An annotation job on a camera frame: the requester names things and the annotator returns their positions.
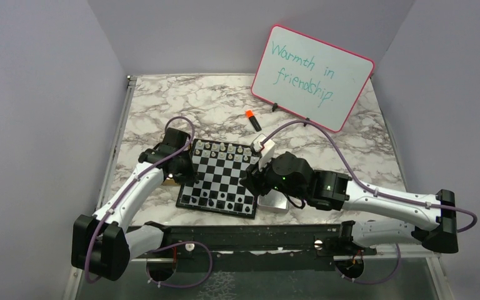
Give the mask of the black white chess board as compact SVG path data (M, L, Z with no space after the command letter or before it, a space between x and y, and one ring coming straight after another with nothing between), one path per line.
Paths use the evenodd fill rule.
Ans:
M221 143L225 144L226 151L224 152L220 151ZM235 152L228 152L229 145L233 145L236 148ZM233 155L232 161L227 160L228 154ZM255 218L258 198L253 196L239 183L240 178L245 174L246 168L256 164L259 160L259 156L253 153L248 145L195 139L191 146L190 155L199 181L195 184L183 184L181 186L176 201L178 208L219 213L246 219ZM235 155L241 156L241 160L235 161ZM208 191L207 197L202 195L204 190ZM221 198L221 193L225 193L226 197ZM182 202L184 195L190 197L189 203ZM198 204L200 198L207 199L205 206ZM237 202L238 198L243 198L243 202ZM209 199L214 200L214 207L208 206ZM223 209L216 207L218 201L225 202ZM226 209L227 203L234 204L232 211ZM251 208L249 214L245 213L245 207Z

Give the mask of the pink framed whiteboard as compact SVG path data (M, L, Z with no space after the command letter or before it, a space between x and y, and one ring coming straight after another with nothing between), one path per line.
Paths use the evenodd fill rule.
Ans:
M334 132L345 125L373 60L281 25L271 28L251 93Z

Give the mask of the aluminium side rail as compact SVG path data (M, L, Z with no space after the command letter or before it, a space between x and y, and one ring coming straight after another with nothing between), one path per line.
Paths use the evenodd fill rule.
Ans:
M104 202L107 199L109 199L111 183L113 181L114 172L116 170L116 164L118 161L120 147L121 147L122 139L124 136L124 131L126 128L126 123L128 120L129 110L133 100L137 80L138 80L138 76L135 76L135 75L127 76L128 84L127 84L126 94L124 97L122 111L119 117L116 131L115 131L114 139L111 145L111 152L109 154L109 159L107 161L106 172L104 174L102 186L99 190L99 197L97 200L96 208L100 208L101 206L103 206Z

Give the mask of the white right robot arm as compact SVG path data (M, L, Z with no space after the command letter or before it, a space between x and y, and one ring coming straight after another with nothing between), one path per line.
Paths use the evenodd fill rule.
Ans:
M386 222L352 224L336 236L343 254L377 244L420 244L436 253L459 251L455 194L442 189L436 194L410 194L358 183L346 174L314 170L305 159L285 152L264 166L247 167L240 184L254 196L275 190L323 211L362 211L391 218Z

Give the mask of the black mounting base rail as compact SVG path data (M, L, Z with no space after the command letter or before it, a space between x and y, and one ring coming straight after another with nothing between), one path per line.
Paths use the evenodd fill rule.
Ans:
M353 243L351 226L343 224L167 226L145 224L153 231L152 248L176 250L139 255L152 269L174 267L180 273L264 271L333 271L334 259L374 255Z

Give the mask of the orange black highlighter marker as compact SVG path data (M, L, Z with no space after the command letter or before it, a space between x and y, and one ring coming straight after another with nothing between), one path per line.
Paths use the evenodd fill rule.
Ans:
M245 112L245 115L253 128L255 129L256 132L260 132L262 130L261 125L259 124L258 120L256 119L254 113L251 110L247 110Z

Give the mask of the silver tin lid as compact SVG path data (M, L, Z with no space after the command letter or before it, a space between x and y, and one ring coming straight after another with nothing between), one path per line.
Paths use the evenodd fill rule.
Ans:
M257 206L263 211L284 214L289 211L289 201L281 192L272 190L266 195L260 195Z

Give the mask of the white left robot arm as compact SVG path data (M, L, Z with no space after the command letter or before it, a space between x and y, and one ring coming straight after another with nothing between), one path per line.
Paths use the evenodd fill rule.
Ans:
M120 190L92 216L80 215L73 224L71 264L85 273L118 280L129 262L151 251L165 256L171 239L154 226L133 232L129 225L144 201L167 179L193 183L196 172L188 147L193 133L167 128L163 140L143 151Z

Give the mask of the gold tin box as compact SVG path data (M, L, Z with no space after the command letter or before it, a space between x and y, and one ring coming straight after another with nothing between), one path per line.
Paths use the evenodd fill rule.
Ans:
M172 174L169 174L165 177L165 180L162 183L163 186L178 186L179 183L177 183Z

